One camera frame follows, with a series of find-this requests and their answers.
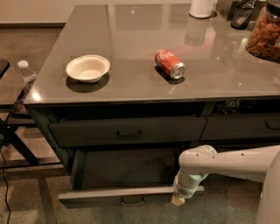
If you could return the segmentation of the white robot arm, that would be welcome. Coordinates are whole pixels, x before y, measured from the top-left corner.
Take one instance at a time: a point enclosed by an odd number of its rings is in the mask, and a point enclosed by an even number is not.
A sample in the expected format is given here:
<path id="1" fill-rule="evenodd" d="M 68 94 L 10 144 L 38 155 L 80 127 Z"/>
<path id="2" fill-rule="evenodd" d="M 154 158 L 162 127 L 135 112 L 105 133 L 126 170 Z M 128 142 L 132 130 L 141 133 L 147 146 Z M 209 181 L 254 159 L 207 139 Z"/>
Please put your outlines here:
<path id="1" fill-rule="evenodd" d="M 210 145 L 183 151 L 173 181 L 173 200 L 190 199 L 210 174 L 263 184 L 255 224 L 280 224 L 280 146 L 217 152 Z"/>

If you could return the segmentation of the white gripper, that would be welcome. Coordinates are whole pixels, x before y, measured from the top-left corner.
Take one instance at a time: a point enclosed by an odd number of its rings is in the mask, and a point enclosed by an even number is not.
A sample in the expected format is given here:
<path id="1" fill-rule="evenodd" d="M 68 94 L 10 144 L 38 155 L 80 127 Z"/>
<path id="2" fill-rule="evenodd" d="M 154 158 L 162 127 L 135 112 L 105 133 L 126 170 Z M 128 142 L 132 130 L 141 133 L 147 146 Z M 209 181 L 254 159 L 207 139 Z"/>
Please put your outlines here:
<path id="1" fill-rule="evenodd" d="M 180 169 L 173 181 L 174 194 L 171 203 L 177 207 L 182 206 L 198 190 L 200 183 L 207 177 L 207 174 L 189 174 Z"/>

